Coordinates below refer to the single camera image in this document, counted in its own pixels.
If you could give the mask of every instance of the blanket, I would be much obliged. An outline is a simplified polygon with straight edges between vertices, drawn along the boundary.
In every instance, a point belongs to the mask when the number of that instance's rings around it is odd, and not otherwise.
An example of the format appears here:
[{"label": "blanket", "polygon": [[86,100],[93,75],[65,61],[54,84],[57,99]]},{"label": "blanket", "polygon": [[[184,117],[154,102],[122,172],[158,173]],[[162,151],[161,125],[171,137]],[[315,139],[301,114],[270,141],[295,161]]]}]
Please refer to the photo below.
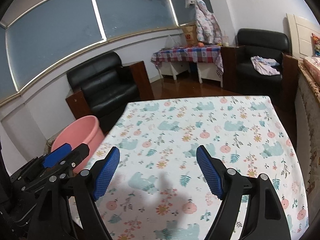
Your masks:
[{"label": "blanket", "polygon": [[251,62],[253,64],[253,67],[256,71],[258,71],[261,75],[265,76],[274,76],[274,75],[280,75],[280,72],[277,71],[272,66],[279,65],[274,59],[268,58],[262,58],[259,56],[251,57]]}]

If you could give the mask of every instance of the floral bedspread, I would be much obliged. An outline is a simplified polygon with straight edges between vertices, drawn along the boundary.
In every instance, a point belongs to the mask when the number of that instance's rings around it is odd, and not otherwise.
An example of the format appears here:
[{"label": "floral bedspread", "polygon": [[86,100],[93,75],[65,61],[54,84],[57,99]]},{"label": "floral bedspread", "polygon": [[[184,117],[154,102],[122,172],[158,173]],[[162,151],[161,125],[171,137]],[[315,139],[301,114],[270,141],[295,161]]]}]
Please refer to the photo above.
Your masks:
[{"label": "floral bedspread", "polygon": [[[308,227],[303,178],[292,144],[268,97],[206,97],[130,103],[86,168],[112,146],[120,163],[96,205],[113,239],[203,240],[221,201],[196,162],[196,148],[244,176],[267,174],[287,216],[291,238]],[[232,239],[242,230],[243,196]],[[73,219],[81,225],[74,198]]]}]

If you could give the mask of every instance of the floral tablecloth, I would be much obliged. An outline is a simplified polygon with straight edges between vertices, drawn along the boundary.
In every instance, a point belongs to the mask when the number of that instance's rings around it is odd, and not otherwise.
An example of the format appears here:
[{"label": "floral tablecloth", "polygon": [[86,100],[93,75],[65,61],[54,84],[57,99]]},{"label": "floral tablecloth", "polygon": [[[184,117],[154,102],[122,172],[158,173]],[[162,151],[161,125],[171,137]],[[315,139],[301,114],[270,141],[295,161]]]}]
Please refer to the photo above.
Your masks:
[{"label": "floral tablecloth", "polygon": [[[206,97],[130,103],[86,168],[112,146],[120,163],[96,205],[113,239],[203,240],[221,201],[196,162],[196,148],[244,176],[266,173],[287,216],[292,239],[308,227],[300,166],[268,97]],[[243,196],[232,239],[242,230]],[[81,225],[74,198],[73,219]]]}]

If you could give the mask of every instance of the black leather sofa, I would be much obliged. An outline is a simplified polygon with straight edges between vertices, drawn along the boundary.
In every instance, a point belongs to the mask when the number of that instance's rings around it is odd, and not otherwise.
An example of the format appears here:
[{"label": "black leather sofa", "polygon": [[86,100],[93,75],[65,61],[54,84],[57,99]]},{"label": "black leather sofa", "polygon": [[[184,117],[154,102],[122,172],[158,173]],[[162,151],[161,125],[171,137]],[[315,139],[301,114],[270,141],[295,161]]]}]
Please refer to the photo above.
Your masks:
[{"label": "black leather sofa", "polygon": [[[269,96],[285,111],[294,109],[298,87],[298,60],[290,56],[289,39],[284,33],[240,29],[238,47],[222,47],[223,88],[241,95]],[[280,75],[265,76],[256,71],[251,57],[273,58]]]},{"label": "black leather sofa", "polygon": [[72,90],[81,90],[102,131],[109,131],[129,102],[140,101],[129,68],[115,52],[106,52],[67,71]]},{"label": "black leather sofa", "polygon": [[[283,77],[282,53],[290,53],[288,37],[279,32],[240,29],[237,39],[239,46],[242,46],[236,53],[238,93],[242,95],[268,95],[277,105]],[[261,75],[252,65],[251,57],[254,56],[275,59],[280,66],[273,68],[281,75]]]}]

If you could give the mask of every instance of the wooden armrest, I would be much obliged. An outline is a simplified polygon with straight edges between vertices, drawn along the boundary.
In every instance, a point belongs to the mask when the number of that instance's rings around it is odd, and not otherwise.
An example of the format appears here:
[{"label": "wooden armrest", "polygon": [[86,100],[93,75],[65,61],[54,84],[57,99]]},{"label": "wooden armrest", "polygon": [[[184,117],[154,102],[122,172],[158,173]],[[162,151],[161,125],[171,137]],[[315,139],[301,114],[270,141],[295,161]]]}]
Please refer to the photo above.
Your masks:
[{"label": "wooden armrest", "polygon": [[223,63],[223,89],[236,92],[236,47],[221,47],[221,57]]},{"label": "wooden armrest", "polygon": [[130,68],[131,74],[133,76],[134,82],[136,83],[140,99],[142,101],[154,100],[153,91],[151,84],[147,75],[146,67],[143,61],[131,62],[123,64],[123,68]]},{"label": "wooden armrest", "polygon": [[76,89],[75,91],[71,90],[66,98],[66,102],[76,119],[86,115],[92,115],[91,109],[85,100],[81,89]]},{"label": "wooden armrest", "polygon": [[284,111],[294,110],[294,101],[298,88],[298,60],[295,57],[283,54],[283,72],[281,81],[280,107]]}]

